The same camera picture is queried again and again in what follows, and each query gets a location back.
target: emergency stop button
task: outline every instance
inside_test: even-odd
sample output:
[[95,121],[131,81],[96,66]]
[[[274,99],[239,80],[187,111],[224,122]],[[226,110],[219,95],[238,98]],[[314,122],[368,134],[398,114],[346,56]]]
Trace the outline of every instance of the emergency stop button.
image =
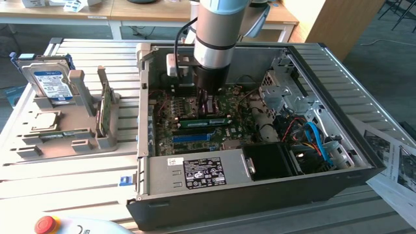
[[42,217],[35,225],[36,234],[52,234],[59,228],[59,221],[52,216]]

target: power supply label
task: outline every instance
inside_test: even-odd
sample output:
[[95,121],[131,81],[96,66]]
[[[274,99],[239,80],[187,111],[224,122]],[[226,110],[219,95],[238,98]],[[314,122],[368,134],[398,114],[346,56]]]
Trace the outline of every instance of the power supply label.
[[203,158],[183,161],[186,186],[199,189],[227,184],[222,158]]
[[34,74],[48,98],[55,101],[72,99],[70,86],[63,82],[64,75],[60,71],[34,72]]

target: white cable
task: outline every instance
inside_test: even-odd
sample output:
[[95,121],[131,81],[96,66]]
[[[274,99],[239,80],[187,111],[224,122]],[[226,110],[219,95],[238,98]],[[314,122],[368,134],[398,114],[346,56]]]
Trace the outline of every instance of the white cable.
[[378,40],[375,40],[375,41],[374,41],[372,43],[370,43],[370,44],[360,44],[360,45],[374,45],[374,44],[378,43],[379,41],[390,41],[390,42],[395,42],[395,43],[399,43],[399,44],[416,46],[415,44],[404,43],[404,42],[395,41],[395,40],[386,40],[386,39],[378,39]]

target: red button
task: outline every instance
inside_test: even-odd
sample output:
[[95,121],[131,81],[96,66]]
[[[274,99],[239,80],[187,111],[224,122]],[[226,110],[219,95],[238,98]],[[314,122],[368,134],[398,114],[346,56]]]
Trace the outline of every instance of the red button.
[[56,227],[56,220],[51,216],[44,216],[38,220],[35,232],[38,234],[48,234]]

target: motherboard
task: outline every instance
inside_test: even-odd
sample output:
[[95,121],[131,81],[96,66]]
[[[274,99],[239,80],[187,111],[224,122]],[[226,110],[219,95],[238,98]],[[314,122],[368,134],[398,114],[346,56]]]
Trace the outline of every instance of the motherboard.
[[156,156],[231,150],[256,142],[246,94],[240,86],[226,87],[214,99],[215,114],[199,117],[195,87],[151,91]]

